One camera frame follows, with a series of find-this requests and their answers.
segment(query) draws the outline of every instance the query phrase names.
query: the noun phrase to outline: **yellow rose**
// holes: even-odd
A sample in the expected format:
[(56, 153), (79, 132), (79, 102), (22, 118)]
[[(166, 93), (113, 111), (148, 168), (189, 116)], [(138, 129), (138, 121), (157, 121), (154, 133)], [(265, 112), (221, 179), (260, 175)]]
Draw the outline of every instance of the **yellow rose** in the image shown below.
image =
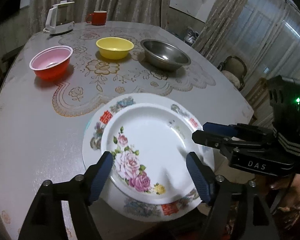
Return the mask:
[(164, 186), (159, 183), (154, 185), (154, 191), (156, 191), (158, 195), (166, 193)]

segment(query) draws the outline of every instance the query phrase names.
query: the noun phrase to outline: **kettle handle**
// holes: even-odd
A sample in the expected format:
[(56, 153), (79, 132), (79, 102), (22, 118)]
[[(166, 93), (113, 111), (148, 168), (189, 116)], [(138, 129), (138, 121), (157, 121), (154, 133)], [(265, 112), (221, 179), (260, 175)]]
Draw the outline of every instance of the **kettle handle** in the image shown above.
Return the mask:
[(49, 10), (47, 21), (46, 21), (46, 30), (53, 31), (56, 29), (56, 15), (57, 15), (57, 7), (53, 7)]

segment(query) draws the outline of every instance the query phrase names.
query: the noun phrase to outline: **black device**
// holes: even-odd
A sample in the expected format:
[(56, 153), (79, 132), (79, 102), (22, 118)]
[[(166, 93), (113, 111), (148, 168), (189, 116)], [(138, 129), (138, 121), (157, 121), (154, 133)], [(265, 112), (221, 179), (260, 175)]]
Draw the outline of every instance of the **black device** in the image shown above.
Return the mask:
[[(300, 173), (300, 84), (278, 76), (268, 81), (268, 87), (274, 109), (273, 130), (246, 124), (206, 123), (204, 131), (192, 134), (193, 141), (220, 149), (229, 159), (229, 166), (239, 170), (276, 177)], [(221, 238), (231, 201), (239, 202), (231, 240), (279, 239), (270, 209), (254, 181), (236, 184), (216, 176), (194, 152), (187, 155), (186, 165), (201, 200), (212, 206), (200, 239)], [(111, 154), (105, 152), (84, 175), (57, 184), (44, 181), (31, 204), (19, 239), (68, 239), (61, 200), (69, 202), (79, 240), (101, 239), (88, 206), (99, 198), (111, 167)]]

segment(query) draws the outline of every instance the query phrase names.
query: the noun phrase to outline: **pink bowl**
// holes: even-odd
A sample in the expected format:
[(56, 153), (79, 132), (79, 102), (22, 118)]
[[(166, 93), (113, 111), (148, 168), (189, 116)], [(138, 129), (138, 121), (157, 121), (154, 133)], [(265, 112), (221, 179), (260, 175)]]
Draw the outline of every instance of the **pink bowl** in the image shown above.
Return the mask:
[(39, 52), (29, 63), (34, 73), (48, 81), (60, 78), (66, 71), (72, 48), (69, 46), (55, 46)]

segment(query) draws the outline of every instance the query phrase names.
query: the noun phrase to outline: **electric kettle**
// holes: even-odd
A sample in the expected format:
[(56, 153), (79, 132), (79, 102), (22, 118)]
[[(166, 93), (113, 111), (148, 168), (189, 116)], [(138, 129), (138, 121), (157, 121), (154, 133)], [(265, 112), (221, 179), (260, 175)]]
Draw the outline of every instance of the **electric kettle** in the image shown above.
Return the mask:
[(59, 4), (54, 4), (49, 10), (46, 27), (43, 29), (44, 33), (50, 35), (59, 35), (72, 31), (73, 29), (73, 11), (70, 5), (74, 2), (61, 1)]

